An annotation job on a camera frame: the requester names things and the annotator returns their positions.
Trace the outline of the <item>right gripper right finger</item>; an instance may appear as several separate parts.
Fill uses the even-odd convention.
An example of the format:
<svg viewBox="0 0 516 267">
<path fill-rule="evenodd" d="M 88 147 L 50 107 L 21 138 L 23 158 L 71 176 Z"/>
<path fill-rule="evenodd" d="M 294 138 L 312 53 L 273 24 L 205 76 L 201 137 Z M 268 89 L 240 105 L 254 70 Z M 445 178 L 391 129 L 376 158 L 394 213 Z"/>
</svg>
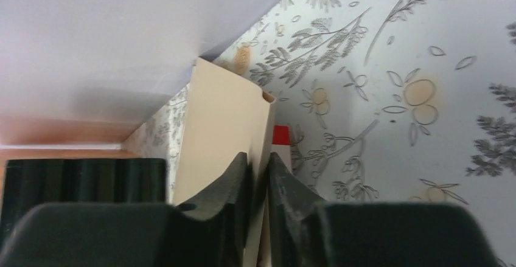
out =
<svg viewBox="0 0 516 267">
<path fill-rule="evenodd" d="M 497 266 L 483 230 L 444 203 L 338 203 L 267 165 L 273 266 Z"/>
</svg>

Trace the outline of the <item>black drawer cabinet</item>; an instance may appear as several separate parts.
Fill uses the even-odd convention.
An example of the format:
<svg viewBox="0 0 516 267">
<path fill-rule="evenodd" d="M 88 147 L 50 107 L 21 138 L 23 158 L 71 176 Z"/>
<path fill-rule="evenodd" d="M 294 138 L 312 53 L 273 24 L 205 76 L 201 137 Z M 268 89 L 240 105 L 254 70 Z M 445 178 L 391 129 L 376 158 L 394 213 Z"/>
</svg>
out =
<svg viewBox="0 0 516 267">
<path fill-rule="evenodd" d="M 159 158 L 16 159 L 5 164 L 1 241 L 34 206 L 57 202 L 163 203 L 167 164 Z"/>
</svg>

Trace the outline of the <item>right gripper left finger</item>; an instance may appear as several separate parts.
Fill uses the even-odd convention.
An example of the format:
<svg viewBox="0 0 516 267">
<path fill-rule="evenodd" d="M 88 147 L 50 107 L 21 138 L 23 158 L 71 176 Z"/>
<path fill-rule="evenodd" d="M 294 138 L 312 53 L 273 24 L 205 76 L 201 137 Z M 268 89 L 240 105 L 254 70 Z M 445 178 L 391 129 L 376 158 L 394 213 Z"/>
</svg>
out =
<svg viewBox="0 0 516 267">
<path fill-rule="evenodd" d="M 186 202 L 32 207 L 1 241 L 2 266 L 242 266 L 252 171 L 238 153 Z"/>
</svg>

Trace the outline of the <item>beige cardboard sheet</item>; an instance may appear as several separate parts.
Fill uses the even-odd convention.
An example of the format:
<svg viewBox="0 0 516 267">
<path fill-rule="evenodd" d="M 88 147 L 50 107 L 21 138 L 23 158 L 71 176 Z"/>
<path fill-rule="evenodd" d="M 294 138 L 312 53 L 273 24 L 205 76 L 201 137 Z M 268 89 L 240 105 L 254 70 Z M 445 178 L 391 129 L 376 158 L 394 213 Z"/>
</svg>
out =
<svg viewBox="0 0 516 267">
<path fill-rule="evenodd" d="M 198 58 L 187 93 L 184 133 L 172 202 L 186 202 L 247 154 L 251 200 L 242 266 L 256 266 L 265 211 L 263 183 L 273 139 L 276 99 L 253 82 Z"/>
</svg>

